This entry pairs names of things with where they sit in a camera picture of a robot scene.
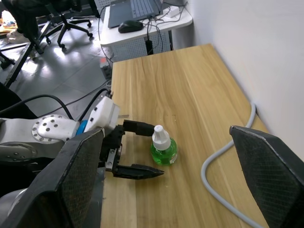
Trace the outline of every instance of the white bottle cap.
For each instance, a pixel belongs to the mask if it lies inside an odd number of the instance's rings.
[[[159,151],[164,151],[171,145],[170,136],[161,125],[156,125],[154,127],[152,140],[154,147]]]

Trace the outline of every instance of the gray cable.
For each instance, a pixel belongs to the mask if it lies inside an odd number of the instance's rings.
[[[255,119],[256,115],[256,105],[254,103],[251,103],[251,115],[248,120],[248,123],[246,127],[251,127],[252,123]],[[225,206],[228,210],[230,210],[232,213],[234,213],[236,216],[238,216],[241,220],[246,222],[248,225],[254,227],[254,228],[262,228],[261,225],[253,221],[252,219],[248,218],[246,215],[244,215],[242,212],[237,210],[235,207],[233,207],[230,203],[228,203],[223,197],[221,197],[208,183],[207,177],[206,177],[206,170],[208,165],[213,162],[217,157],[222,155],[224,152],[226,152],[230,147],[233,146],[233,140],[231,140],[226,146],[222,147],[219,149],[217,152],[212,154],[210,157],[208,157],[205,162],[203,163],[201,170],[200,170],[200,177],[201,180],[203,181],[203,184],[205,185],[206,189],[210,194],[216,198],[223,206]]]

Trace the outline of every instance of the white wall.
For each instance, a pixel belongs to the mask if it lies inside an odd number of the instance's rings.
[[[304,0],[189,0],[174,48],[211,43],[268,130],[304,161]]]

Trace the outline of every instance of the laptop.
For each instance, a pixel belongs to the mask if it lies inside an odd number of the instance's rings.
[[[163,0],[123,0],[110,6],[109,28],[126,20],[142,20],[160,14]]]

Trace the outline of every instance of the green liquid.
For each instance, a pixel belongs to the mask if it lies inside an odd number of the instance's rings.
[[[159,165],[171,165],[175,162],[177,158],[177,145],[176,142],[170,138],[171,145],[168,149],[164,151],[157,150],[153,143],[151,145],[151,154],[154,161]]]

